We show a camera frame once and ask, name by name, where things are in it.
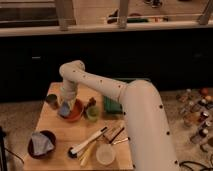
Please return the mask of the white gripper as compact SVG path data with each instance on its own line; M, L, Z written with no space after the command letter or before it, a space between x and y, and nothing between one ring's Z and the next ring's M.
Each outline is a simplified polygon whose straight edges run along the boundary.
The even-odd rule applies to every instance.
M63 81L60 90L60 103L66 102L70 109L74 107L77 97L77 84L74 82Z

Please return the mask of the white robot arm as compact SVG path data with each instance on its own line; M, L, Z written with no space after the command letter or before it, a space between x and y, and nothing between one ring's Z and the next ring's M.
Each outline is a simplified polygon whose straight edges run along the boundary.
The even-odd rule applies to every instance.
M76 97L77 85L84 84L122 105L134 171L180 171L161 96L151 82L94 75L81 60L62 64L59 73L69 100Z

